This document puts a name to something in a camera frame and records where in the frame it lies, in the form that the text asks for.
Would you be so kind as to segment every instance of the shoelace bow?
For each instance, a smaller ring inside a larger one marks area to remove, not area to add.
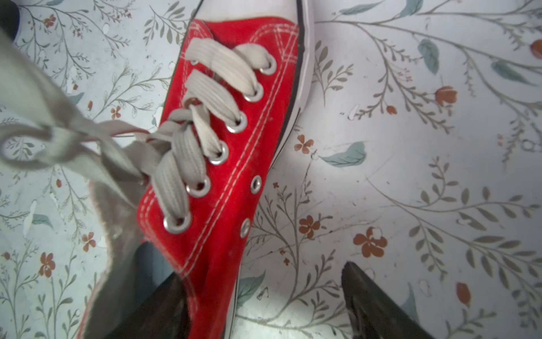
[[[202,63],[248,101],[258,101],[263,96],[263,87],[253,69],[273,74],[277,67],[275,59],[258,44],[242,44],[231,50],[212,39],[192,39],[185,59]],[[47,147],[30,161],[9,159],[2,148],[0,161],[21,170],[62,164],[92,181],[107,184],[133,206],[140,198],[134,193],[133,183],[145,182],[147,175],[165,216],[164,227],[173,234],[190,227],[188,194],[202,197],[209,192],[205,158],[219,165],[229,155],[228,146],[210,126],[210,114],[224,121],[232,133],[242,132],[248,121],[221,84],[194,69],[185,83],[187,92],[182,100],[188,108],[173,110],[156,132],[147,134],[146,130],[119,120],[94,123],[84,118],[3,34],[0,78],[0,102],[40,126],[0,126],[0,144],[16,136],[47,142]],[[190,104],[193,98],[201,104]],[[136,141],[123,149],[111,136],[124,133],[134,133]],[[100,155],[83,146],[85,141],[98,142]]]

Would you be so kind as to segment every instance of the sneaker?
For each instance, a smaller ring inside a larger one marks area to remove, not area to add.
[[[85,120],[36,66],[0,46],[2,103],[43,127],[0,128],[0,144],[16,135],[47,143],[32,161],[3,155],[0,161],[20,169],[58,163],[92,181],[109,261],[79,338],[103,338],[127,316],[133,258],[143,239],[183,283],[189,338],[229,338],[261,188],[311,85],[311,4],[203,0],[186,32],[160,127],[150,135],[118,120]],[[128,132],[139,140],[124,149],[109,137]],[[100,155],[81,145],[89,140],[98,142]],[[169,308],[180,313],[182,303]]]

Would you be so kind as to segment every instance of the orange flower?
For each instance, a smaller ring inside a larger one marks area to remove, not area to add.
[[[51,26],[54,26],[55,21],[56,21],[56,17],[53,14],[51,14],[51,16],[43,20],[43,24],[45,25],[45,27],[51,27]]]
[[[96,247],[96,240],[92,239],[93,236],[94,232],[90,232],[88,233],[88,235],[83,234],[82,240],[85,243],[85,245],[83,246],[83,251],[88,252],[89,245],[92,247]]]
[[[115,120],[117,118],[120,118],[120,106],[117,106],[117,109],[112,108],[111,109],[111,119]]]
[[[457,283],[455,293],[459,301],[465,304],[466,307],[470,307],[470,291],[467,284]]]
[[[300,136],[298,136],[298,140],[301,144],[297,144],[297,145],[294,145],[294,150],[297,152],[299,151],[300,149],[303,149],[301,152],[303,152],[303,154],[309,154],[309,147],[311,147],[312,145],[314,145],[314,140],[313,139],[310,139],[310,140],[307,140],[307,142],[305,142],[305,136],[302,134]]]
[[[531,44],[531,53],[534,57],[542,59],[542,39],[538,39]]]
[[[373,227],[369,227],[365,235],[359,233],[356,234],[354,237],[354,245],[362,246],[362,254],[366,258],[369,258],[371,254],[381,258],[384,255],[384,250],[382,248],[388,245],[388,241],[383,236],[381,236],[380,239],[375,239],[373,230]]]
[[[386,107],[386,111],[392,116],[397,115],[397,109],[395,108],[395,106]]]
[[[299,220],[299,224],[304,225],[299,227],[301,234],[307,234],[307,238],[312,239],[314,237],[314,231],[320,229],[320,221],[314,222],[312,216],[308,215],[307,219]]]
[[[457,101],[457,91],[451,86],[444,86],[435,92],[436,102],[444,107],[444,102],[454,104]]]
[[[45,252],[43,252],[41,254],[40,262],[42,265],[38,273],[41,276],[45,274],[47,278],[50,278],[51,274],[53,273],[53,270],[56,267],[55,262],[53,261],[53,254],[49,253],[46,255]]]

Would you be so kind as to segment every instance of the white stitching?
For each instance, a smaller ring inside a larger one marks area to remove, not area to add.
[[[288,43],[286,44],[286,46],[290,46],[291,41],[292,41],[292,38],[293,38],[293,36],[294,36],[293,33],[294,33],[294,32],[291,31],[290,37],[289,37],[289,39],[288,39]],[[291,45],[291,47],[290,47],[290,50],[293,49],[294,46],[295,46],[295,43],[292,43],[292,45]],[[283,81],[283,79],[284,79],[284,77],[285,77],[285,75],[286,75],[286,67],[285,67],[285,66],[281,69],[281,72],[282,72],[282,76],[281,76],[280,78],[279,78],[279,77],[275,78],[275,81],[274,81],[274,83],[273,83],[273,87],[272,87],[272,88],[275,87],[277,81],[280,81],[280,82],[282,83],[282,81]],[[272,94],[272,95],[273,95],[273,98],[272,98],[272,99],[273,99],[273,102],[274,102],[274,99],[276,98],[276,95],[277,95],[277,93],[278,93],[278,91],[279,91],[279,90],[278,90],[279,88],[280,88],[280,85],[278,85],[278,86],[276,87],[276,91],[275,91],[275,92],[273,92],[273,89],[271,90],[271,92],[274,93],[274,94]],[[264,121],[267,121],[267,118],[269,117],[270,112],[271,112],[270,107],[272,106],[272,103],[270,104],[270,102],[271,102],[271,98],[268,99],[268,101],[267,101],[267,103],[266,103],[266,106],[264,107],[264,110],[267,109],[267,114],[265,115],[265,120],[264,120]],[[254,129],[254,132],[253,132],[253,134],[250,136],[250,139],[252,139],[252,137],[253,137],[254,134],[256,133],[257,129],[260,128],[260,122],[262,122],[262,118],[263,118],[263,114],[260,116],[260,119],[259,119],[258,123],[256,124],[256,128]],[[194,268],[194,266],[195,266],[195,264],[196,264],[196,262],[197,262],[197,259],[199,258],[199,255],[200,255],[201,252],[202,252],[203,246],[205,245],[205,243],[206,243],[208,237],[210,236],[210,234],[212,233],[212,230],[214,229],[214,227],[215,227],[215,225],[216,225],[216,222],[218,221],[218,218],[220,218],[220,215],[222,214],[222,211],[224,210],[225,204],[226,204],[227,201],[229,200],[229,197],[230,197],[230,195],[231,195],[231,192],[232,192],[233,189],[235,188],[236,182],[238,181],[239,177],[241,176],[242,171],[243,171],[243,170],[245,169],[245,167],[247,166],[247,164],[248,164],[248,162],[249,162],[249,160],[250,160],[250,156],[251,156],[252,153],[254,152],[255,145],[256,145],[257,142],[260,140],[260,137],[261,137],[261,135],[262,135],[262,133],[263,133],[263,125],[264,125],[264,123],[262,123],[262,126],[261,126],[261,128],[260,128],[260,134],[258,135],[258,137],[257,137],[257,139],[256,139],[256,141],[255,141],[255,143],[254,143],[254,147],[253,147],[252,151],[250,152],[250,154],[249,154],[248,157],[246,158],[245,164],[243,165],[243,167],[241,168],[241,170],[238,172],[237,178],[236,178],[235,181],[233,182],[233,184],[232,184],[232,186],[231,186],[231,188],[230,188],[230,190],[229,190],[229,192],[228,192],[228,196],[226,197],[225,201],[222,202],[222,209],[218,212],[218,215],[216,216],[216,218],[215,218],[215,220],[214,220],[214,223],[212,224],[212,226],[211,226],[211,228],[210,228],[210,230],[209,230],[208,232],[206,232],[206,229],[207,229],[208,224],[205,225],[205,228],[204,228],[203,232],[200,234],[200,236],[198,237],[198,241],[196,242],[198,245],[192,250],[192,252],[190,253],[190,256],[187,258],[186,263],[189,263],[189,261],[190,261],[190,259],[191,259],[191,257],[192,257],[192,254],[194,253],[194,251],[195,251],[196,249],[198,249],[198,253],[196,254],[195,259],[192,260],[192,262],[191,262],[191,267],[188,269],[188,274],[190,274],[190,272],[193,270],[193,268]],[[245,154],[245,152],[246,152],[246,150],[247,150],[247,148],[248,148],[249,145],[250,145],[250,141],[249,141],[249,142],[247,143],[247,145],[245,146],[245,149],[243,150],[243,153],[241,154],[240,160],[239,160],[239,162],[238,162],[237,165],[236,165],[236,169],[237,169],[237,167],[238,167],[238,164],[241,162],[241,159],[243,158],[243,156],[244,156],[244,154]],[[201,243],[201,245],[199,245],[199,240],[201,239],[201,236],[202,236],[204,233],[207,233],[207,235],[205,236],[205,239],[203,240],[203,242]]]

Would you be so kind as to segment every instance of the white rubber sole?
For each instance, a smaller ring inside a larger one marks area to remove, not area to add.
[[[298,115],[301,111],[305,109],[307,104],[308,94],[311,90],[312,75],[314,73],[314,13],[312,9],[312,0],[301,0],[303,6],[303,25],[304,25],[304,47],[305,51],[303,53],[303,60],[301,64],[301,71],[299,73],[299,83],[298,91],[295,96],[295,102],[292,107],[292,112],[290,114],[290,119],[286,123],[286,129],[282,139],[279,141],[279,144],[276,148],[275,156],[271,162],[271,166],[275,163],[275,160],[281,153],[286,144],[292,129],[294,127],[295,121],[298,118]]]

